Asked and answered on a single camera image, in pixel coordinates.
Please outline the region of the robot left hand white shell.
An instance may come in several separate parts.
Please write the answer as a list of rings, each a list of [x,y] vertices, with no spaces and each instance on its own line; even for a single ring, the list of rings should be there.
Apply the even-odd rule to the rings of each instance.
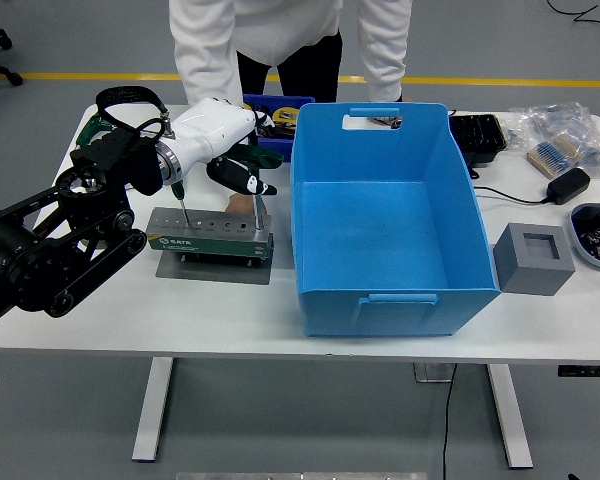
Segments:
[[[180,182],[197,163],[216,183],[243,195],[275,195],[277,189],[229,153],[256,127],[253,111],[225,100],[205,98],[171,123],[156,145],[163,183]]]

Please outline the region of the person's right hand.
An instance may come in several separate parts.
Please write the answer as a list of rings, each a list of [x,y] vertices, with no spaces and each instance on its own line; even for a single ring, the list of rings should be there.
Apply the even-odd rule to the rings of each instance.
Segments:
[[[227,213],[232,214],[254,214],[254,203],[251,195],[235,193],[229,197],[228,204],[225,208]]]

